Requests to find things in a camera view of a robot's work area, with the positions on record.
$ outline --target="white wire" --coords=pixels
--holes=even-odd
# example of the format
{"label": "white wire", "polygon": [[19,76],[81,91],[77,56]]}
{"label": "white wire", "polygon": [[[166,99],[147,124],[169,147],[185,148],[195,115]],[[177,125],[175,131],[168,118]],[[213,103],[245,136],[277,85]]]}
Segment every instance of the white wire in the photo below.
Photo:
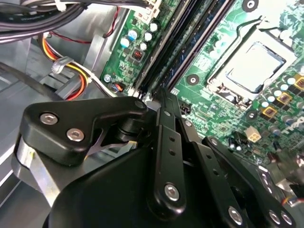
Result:
{"label": "white wire", "polygon": [[[63,57],[62,54],[58,53],[50,44],[48,44],[49,48],[52,49],[52,51],[57,54],[60,57]],[[99,79],[98,77],[96,77],[96,75],[90,71],[89,69],[87,69],[86,67],[84,67],[83,65],[73,61],[73,64],[75,64],[76,66],[78,66],[79,68],[83,69],[85,72],[87,72],[89,74],[89,78],[94,80],[100,87],[103,88],[103,90],[111,97],[117,97],[116,94],[112,93],[111,90],[109,90]]]}

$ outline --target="capacitor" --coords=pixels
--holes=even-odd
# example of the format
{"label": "capacitor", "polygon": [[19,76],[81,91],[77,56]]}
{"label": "capacitor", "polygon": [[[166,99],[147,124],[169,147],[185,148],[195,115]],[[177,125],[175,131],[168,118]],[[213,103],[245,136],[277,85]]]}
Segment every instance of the capacitor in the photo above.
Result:
{"label": "capacitor", "polygon": [[147,50],[148,45],[147,45],[147,43],[142,42],[142,43],[139,45],[139,47],[140,47],[140,49],[141,49],[142,51],[145,51],[145,50]]}
{"label": "capacitor", "polygon": [[112,81],[111,75],[105,75],[105,76],[104,76],[104,82],[110,83],[111,81]]}
{"label": "capacitor", "polygon": [[230,149],[235,149],[236,141],[234,140],[234,138],[228,138],[228,145]]}
{"label": "capacitor", "polygon": [[276,86],[282,91],[286,91],[289,88],[288,84],[284,82],[279,82],[276,84]]}
{"label": "capacitor", "polygon": [[273,88],[273,89],[271,90],[271,93],[272,93],[274,96],[276,96],[276,97],[282,95],[282,91],[281,91],[279,88]]}
{"label": "capacitor", "polygon": [[237,151],[241,151],[242,150],[242,147],[238,143],[236,143],[236,150]]}
{"label": "capacitor", "polygon": [[159,30],[160,25],[159,25],[158,21],[154,20],[150,23],[149,27],[150,27],[151,32],[156,32]]}
{"label": "capacitor", "polygon": [[273,141],[272,145],[274,146],[274,149],[275,149],[276,152],[281,152],[282,151],[282,147],[281,147],[281,145],[278,141]]}
{"label": "capacitor", "polygon": [[281,130],[277,126],[270,126],[269,130],[275,136],[280,136],[281,135]]}
{"label": "capacitor", "polygon": [[149,41],[152,40],[152,38],[153,38],[153,35],[152,35],[151,32],[145,32],[145,34],[144,34],[144,40],[145,41],[149,42]]}
{"label": "capacitor", "polygon": [[130,46],[130,41],[127,37],[123,37],[121,40],[120,40],[120,45],[123,47],[123,48],[128,48]]}
{"label": "capacitor", "polygon": [[137,37],[138,37],[138,33],[137,33],[135,30],[129,30],[129,32],[128,32],[128,38],[129,38],[131,41],[136,40]]}
{"label": "capacitor", "polygon": [[304,101],[299,102],[297,105],[298,109],[301,109],[302,111],[304,111]]}
{"label": "capacitor", "polygon": [[261,99],[260,104],[263,108],[267,108],[269,106],[269,102],[265,99]]}
{"label": "capacitor", "polygon": [[265,95],[267,101],[269,101],[270,103],[274,102],[276,99],[275,99],[275,96],[273,96],[272,94],[268,93]]}
{"label": "capacitor", "polygon": [[283,77],[283,81],[285,81],[289,85],[293,85],[295,83],[296,79],[294,77],[290,77],[290,76],[286,75]]}
{"label": "capacitor", "polygon": [[282,120],[288,126],[292,125],[295,122],[295,120],[290,115],[284,115],[282,117]]}
{"label": "capacitor", "polygon": [[276,163],[276,155],[274,153],[268,152],[267,157],[269,158],[271,163]]}

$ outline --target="red wire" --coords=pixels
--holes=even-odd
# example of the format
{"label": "red wire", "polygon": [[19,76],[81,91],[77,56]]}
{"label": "red wire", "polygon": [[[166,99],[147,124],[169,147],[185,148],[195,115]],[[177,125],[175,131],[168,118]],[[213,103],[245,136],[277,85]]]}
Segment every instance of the red wire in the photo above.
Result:
{"label": "red wire", "polygon": [[114,29],[115,29],[115,25],[116,25],[116,20],[117,20],[117,17],[118,17],[118,13],[119,13],[119,10],[120,8],[118,6],[116,6],[116,13],[114,14],[114,19],[113,19],[113,22],[112,22],[112,27],[110,29],[110,31],[108,31],[104,37],[109,37],[110,35],[112,35],[112,33],[114,32]]}
{"label": "red wire", "polygon": [[66,40],[66,41],[73,41],[73,42],[80,43],[80,44],[90,44],[90,43],[91,43],[91,41],[83,41],[83,40],[71,39],[71,38],[69,38],[69,37],[60,35],[60,34],[54,32],[54,31],[51,31],[50,34],[51,34],[51,35],[55,35],[55,36],[57,36],[57,37],[60,37],[60,38],[62,38],[63,40]]}

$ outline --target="electronic component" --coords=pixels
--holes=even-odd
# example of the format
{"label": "electronic component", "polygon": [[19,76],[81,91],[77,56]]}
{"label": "electronic component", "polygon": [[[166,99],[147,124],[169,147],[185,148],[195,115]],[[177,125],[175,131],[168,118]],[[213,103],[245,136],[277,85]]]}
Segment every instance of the electronic component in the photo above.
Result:
{"label": "electronic component", "polygon": [[265,94],[265,98],[267,99],[267,101],[269,101],[270,103],[274,102],[276,99],[275,99],[275,96],[273,96],[271,93],[267,93]]}
{"label": "electronic component", "polygon": [[267,108],[269,106],[269,102],[265,99],[261,99],[260,104],[263,108]]}
{"label": "electronic component", "polygon": [[282,120],[288,126],[292,125],[295,122],[295,120],[290,115],[284,115],[282,117]]}
{"label": "electronic component", "polygon": [[252,141],[253,143],[256,143],[257,141],[259,141],[262,138],[260,133],[258,132],[258,130],[256,128],[254,128],[253,126],[248,127],[245,130],[245,134],[246,134],[248,140]]}
{"label": "electronic component", "polygon": [[134,16],[142,22],[149,24],[153,18],[160,13],[160,5],[162,0],[146,0],[149,6],[146,9],[136,8]]}
{"label": "electronic component", "polygon": [[105,76],[104,76],[104,82],[106,82],[106,83],[112,82],[112,77],[111,77],[111,75],[105,75]]}
{"label": "electronic component", "polygon": [[271,163],[276,163],[277,162],[277,156],[274,153],[268,152],[267,157],[269,158]]}
{"label": "electronic component", "polygon": [[195,86],[195,85],[197,85],[200,82],[199,79],[200,78],[197,75],[189,75],[186,80],[187,80],[187,83],[190,86],[193,86],[193,85]]}
{"label": "electronic component", "polygon": [[121,40],[120,40],[120,45],[123,47],[123,48],[128,48],[130,46],[130,41],[127,37],[123,37]]}
{"label": "electronic component", "polygon": [[269,118],[273,118],[277,113],[277,110],[273,107],[267,107],[263,110],[263,114]]}
{"label": "electronic component", "polygon": [[271,89],[271,93],[275,97],[279,97],[280,95],[282,95],[282,91],[279,88],[273,88],[273,89]]}
{"label": "electronic component", "polygon": [[132,57],[137,60],[137,61],[141,61],[143,58],[143,53],[137,49],[134,50]]}
{"label": "electronic component", "polygon": [[274,146],[274,149],[275,149],[276,152],[281,152],[282,151],[282,147],[281,147],[281,145],[278,141],[273,141],[272,145]]}
{"label": "electronic component", "polygon": [[276,86],[282,91],[286,91],[289,88],[289,85],[284,82],[279,82]]}
{"label": "electronic component", "polygon": [[189,115],[192,111],[192,104],[187,104],[186,102],[179,100],[180,113],[182,115]]}
{"label": "electronic component", "polygon": [[304,90],[304,76],[297,74],[294,76],[294,78],[295,78],[294,86],[300,90]]}
{"label": "electronic component", "polygon": [[234,138],[228,138],[228,146],[230,149],[235,149],[236,147],[236,141],[234,140]]}
{"label": "electronic component", "polygon": [[[216,93],[241,109],[251,106],[252,101],[296,60],[293,50],[277,39],[271,29],[257,28],[260,22],[254,20],[239,27],[239,36],[207,81],[210,85],[214,79],[220,81],[222,85]],[[227,94],[235,99],[231,101]]]}
{"label": "electronic component", "polygon": [[147,42],[149,42],[149,41],[151,41],[152,40],[152,38],[153,38],[153,35],[152,35],[152,33],[151,32],[145,32],[145,34],[144,34],[144,40],[145,41],[147,41]]}
{"label": "electronic component", "polygon": [[151,23],[150,23],[150,25],[149,25],[149,28],[150,28],[150,31],[151,32],[156,32],[156,31],[158,31],[159,30],[159,23],[156,21],[156,20],[154,20],[154,21],[152,21]]}
{"label": "electronic component", "polygon": [[136,40],[137,37],[138,37],[138,33],[137,33],[135,30],[129,30],[129,31],[128,31],[128,38],[129,38],[131,41]]}
{"label": "electronic component", "polygon": [[269,130],[275,136],[280,136],[281,135],[281,130],[277,126],[270,126]]}
{"label": "electronic component", "polygon": [[140,43],[139,48],[140,48],[142,51],[146,51],[147,48],[148,48],[148,45],[147,45],[147,43],[142,42],[142,43]]}
{"label": "electronic component", "polygon": [[287,94],[287,93],[282,93],[278,98],[277,100],[283,104],[288,104],[293,98]]}

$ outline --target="small chip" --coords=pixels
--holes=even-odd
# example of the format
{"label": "small chip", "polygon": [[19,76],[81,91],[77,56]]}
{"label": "small chip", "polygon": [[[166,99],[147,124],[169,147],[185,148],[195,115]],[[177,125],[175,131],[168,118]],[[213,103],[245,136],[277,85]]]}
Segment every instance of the small chip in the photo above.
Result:
{"label": "small chip", "polygon": [[289,94],[287,93],[282,93],[282,95],[280,95],[277,100],[283,104],[288,104],[291,100],[292,100],[292,96],[290,96]]}
{"label": "small chip", "polygon": [[261,133],[262,138],[267,138],[268,136],[270,136],[270,132],[269,131],[263,131]]}
{"label": "small chip", "polygon": [[136,25],[136,24],[137,24],[137,19],[134,18],[134,19],[132,20],[132,24],[133,24],[133,25]]}
{"label": "small chip", "polygon": [[245,152],[245,155],[248,156],[248,157],[251,156],[251,154],[252,154],[252,152],[250,152],[250,151]]}
{"label": "small chip", "polygon": [[288,106],[288,105],[285,105],[284,107],[283,107],[283,110],[285,110],[285,111],[288,111],[290,109],[290,107]]}
{"label": "small chip", "polygon": [[134,60],[133,60],[131,57],[129,57],[129,58],[128,58],[128,62],[129,62],[129,63],[133,63]]}
{"label": "small chip", "polygon": [[124,48],[124,49],[123,49],[123,52],[124,52],[124,53],[126,53],[126,54],[129,54],[129,53],[130,53],[130,51],[131,51],[131,50],[130,50],[130,49],[128,49],[128,48]]}
{"label": "small chip", "polygon": [[265,116],[268,116],[269,118],[273,118],[277,113],[277,110],[274,109],[273,107],[267,107],[266,109],[264,109],[263,114]]}
{"label": "small chip", "polygon": [[279,102],[278,100],[275,100],[272,104],[278,108],[282,108],[284,106],[284,104]]}

